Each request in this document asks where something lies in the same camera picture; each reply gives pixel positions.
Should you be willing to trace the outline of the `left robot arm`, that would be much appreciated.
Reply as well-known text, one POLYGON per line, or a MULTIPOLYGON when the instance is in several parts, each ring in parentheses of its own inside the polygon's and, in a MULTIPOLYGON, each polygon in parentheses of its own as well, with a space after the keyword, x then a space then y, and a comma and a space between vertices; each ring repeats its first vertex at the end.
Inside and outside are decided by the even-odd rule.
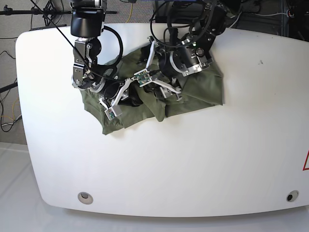
POLYGON ((189 2, 173 3, 167 14, 163 34, 169 39, 158 39, 154 33, 148 38, 149 56, 146 66, 134 74, 134 79, 145 91, 166 99, 180 98, 180 78, 207 69, 213 62, 210 49, 217 35, 226 28, 228 9, 217 0, 197 0, 201 8, 196 15, 184 16, 189 2))

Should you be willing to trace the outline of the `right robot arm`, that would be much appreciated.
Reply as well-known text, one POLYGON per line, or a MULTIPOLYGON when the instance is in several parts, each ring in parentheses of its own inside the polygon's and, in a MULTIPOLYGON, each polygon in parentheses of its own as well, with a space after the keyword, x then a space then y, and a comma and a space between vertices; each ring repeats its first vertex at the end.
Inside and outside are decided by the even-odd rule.
POLYGON ((85 104, 100 104, 105 108, 114 105, 138 107, 143 104, 136 88, 128 83, 135 69, 135 51, 123 55, 124 46, 120 34, 104 25, 107 3, 104 0, 70 1, 72 18, 70 32, 76 37, 73 54, 72 84, 80 90, 85 104), (106 64, 99 64, 103 32, 116 37, 119 54, 106 64))

